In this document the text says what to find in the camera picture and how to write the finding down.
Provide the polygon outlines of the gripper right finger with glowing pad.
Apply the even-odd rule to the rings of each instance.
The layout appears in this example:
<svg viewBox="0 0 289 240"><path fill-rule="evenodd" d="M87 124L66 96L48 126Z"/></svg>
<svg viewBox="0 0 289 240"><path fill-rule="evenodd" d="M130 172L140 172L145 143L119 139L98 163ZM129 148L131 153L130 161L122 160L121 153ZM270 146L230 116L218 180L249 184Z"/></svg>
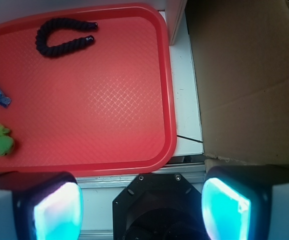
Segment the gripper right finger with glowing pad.
<svg viewBox="0 0 289 240"><path fill-rule="evenodd" d="M211 167L201 210L211 240L289 240L289 164Z"/></svg>

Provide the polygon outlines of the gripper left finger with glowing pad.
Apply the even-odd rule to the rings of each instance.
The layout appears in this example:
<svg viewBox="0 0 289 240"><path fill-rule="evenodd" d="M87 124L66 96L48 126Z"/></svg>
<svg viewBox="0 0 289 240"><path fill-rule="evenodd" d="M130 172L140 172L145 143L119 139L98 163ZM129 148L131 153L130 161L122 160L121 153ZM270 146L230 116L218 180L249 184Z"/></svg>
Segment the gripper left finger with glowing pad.
<svg viewBox="0 0 289 240"><path fill-rule="evenodd" d="M83 194L69 172L0 172L0 240L77 240Z"/></svg>

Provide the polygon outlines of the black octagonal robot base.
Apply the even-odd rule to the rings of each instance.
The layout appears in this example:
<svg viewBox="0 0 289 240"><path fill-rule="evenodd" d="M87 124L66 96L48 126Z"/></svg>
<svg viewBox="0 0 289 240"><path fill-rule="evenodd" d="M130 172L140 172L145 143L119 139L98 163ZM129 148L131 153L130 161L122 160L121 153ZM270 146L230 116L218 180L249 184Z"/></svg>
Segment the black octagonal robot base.
<svg viewBox="0 0 289 240"><path fill-rule="evenodd" d="M207 240L202 194L180 173L137 175L112 201L115 240Z"/></svg>

